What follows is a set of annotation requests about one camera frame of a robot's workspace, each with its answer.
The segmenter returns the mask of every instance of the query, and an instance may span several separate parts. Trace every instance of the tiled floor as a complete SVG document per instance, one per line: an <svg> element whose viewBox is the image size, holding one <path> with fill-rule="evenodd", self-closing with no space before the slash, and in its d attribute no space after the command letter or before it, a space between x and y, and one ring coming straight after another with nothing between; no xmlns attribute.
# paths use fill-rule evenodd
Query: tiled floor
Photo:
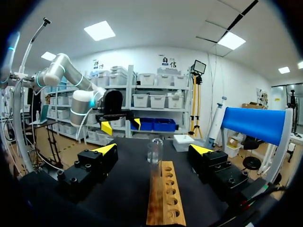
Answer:
<svg viewBox="0 0 303 227"><path fill-rule="evenodd" d="M41 154L43 154L45 157L51 157L52 152L47 140L47 131L44 128L38 129L37 132L37 146L38 149L40 149ZM82 142L81 144L77 143L75 140L72 140L70 138L60 136L55 134L55 139L57 141L57 147L58 150L60 151L59 155L62 160L63 168L67 169L69 166L73 165L73 162L77 159L77 154L83 151L84 149L95 149L98 148L99 146L93 145L93 144L84 144ZM260 147L256 150L258 153L261 155L265 155L266 149L267 149L268 144L261 144ZM296 146L295 151L294 151L294 156L291 160L290 163L288 163L288 158L289 154L286 154L286 158L283 162L282 168L281 168L281 175L282 175L282 181L281 185L286 185L288 182L289 177L293 174L295 167L299 161L299 158L301 157L302 154L302 147L301 146ZM244 166L242 164L243 159L245 156L255 156L254 154L251 154L249 151L245 151L240 149L239 154L234 157L234 158L229 158L229 160L232 161L239 169L243 169ZM20 158L16 157L16 162L17 165L20 167L20 169L23 169L21 166L21 161ZM252 179L257 179L260 177L260 175L257 174L257 171L250 171L249 176ZM273 196L277 199L281 198L282 193L281 192L276 192L273 194Z"/></svg>

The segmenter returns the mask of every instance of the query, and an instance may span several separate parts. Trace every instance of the tripod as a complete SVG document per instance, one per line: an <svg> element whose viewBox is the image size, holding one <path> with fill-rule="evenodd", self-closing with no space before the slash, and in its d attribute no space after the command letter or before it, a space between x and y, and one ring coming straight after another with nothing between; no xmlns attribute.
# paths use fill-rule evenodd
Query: tripod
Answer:
<svg viewBox="0 0 303 227"><path fill-rule="evenodd" d="M201 106L200 85L202 83L202 77L198 73L193 73L192 75L193 75L193 83L194 83L193 109L192 109L192 114L190 116L190 131L188 132L188 134L190 136L196 137L197 134L199 133L200 138L202 138L203 135L202 135L200 125L199 125L200 106ZM197 95L197 115L195 116L195 112L196 112L196 94L197 93L198 93L198 95Z"/></svg>

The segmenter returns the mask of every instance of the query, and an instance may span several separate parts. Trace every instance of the wooden board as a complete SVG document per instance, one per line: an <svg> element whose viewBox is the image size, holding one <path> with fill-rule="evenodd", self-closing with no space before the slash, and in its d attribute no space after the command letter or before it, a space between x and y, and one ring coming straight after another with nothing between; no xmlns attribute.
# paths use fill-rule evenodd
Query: wooden board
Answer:
<svg viewBox="0 0 303 227"><path fill-rule="evenodd" d="M159 182L154 178L151 183L146 224L186 226L174 165L171 161L163 161L161 169L162 185L159 186ZM159 189L162 190L162 199L159 196Z"/></svg>

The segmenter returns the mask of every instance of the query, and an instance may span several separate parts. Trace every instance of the blue crate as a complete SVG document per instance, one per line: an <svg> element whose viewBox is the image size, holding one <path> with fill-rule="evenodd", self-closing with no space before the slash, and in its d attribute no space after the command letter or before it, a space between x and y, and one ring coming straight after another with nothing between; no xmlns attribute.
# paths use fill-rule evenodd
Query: blue crate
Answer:
<svg viewBox="0 0 303 227"><path fill-rule="evenodd" d="M156 118L153 129L155 131L175 131L176 122L173 119Z"/></svg>
<svg viewBox="0 0 303 227"><path fill-rule="evenodd" d="M140 118L140 123L141 123L140 130L142 130L142 131L152 131L154 121L155 121L154 118L148 118L148 117ZM133 126L133 124L131 124L131 129L136 130L136 128Z"/></svg>

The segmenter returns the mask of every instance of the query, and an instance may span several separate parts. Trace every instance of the black cable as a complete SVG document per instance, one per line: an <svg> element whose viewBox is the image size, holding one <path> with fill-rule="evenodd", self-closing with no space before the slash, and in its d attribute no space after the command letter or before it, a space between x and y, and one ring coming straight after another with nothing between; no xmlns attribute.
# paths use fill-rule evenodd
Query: black cable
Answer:
<svg viewBox="0 0 303 227"><path fill-rule="evenodd" d="M252 197L250 200L246 201L243 205L241 205L241 207L246 207L249 204L251 204L252 202L255 202L255 201L257 201L257 200L263 198L264 196L269 195L273 192L286 191L286 190L287 190L287 188L285 186L268 189L267 191Z"/></svg>

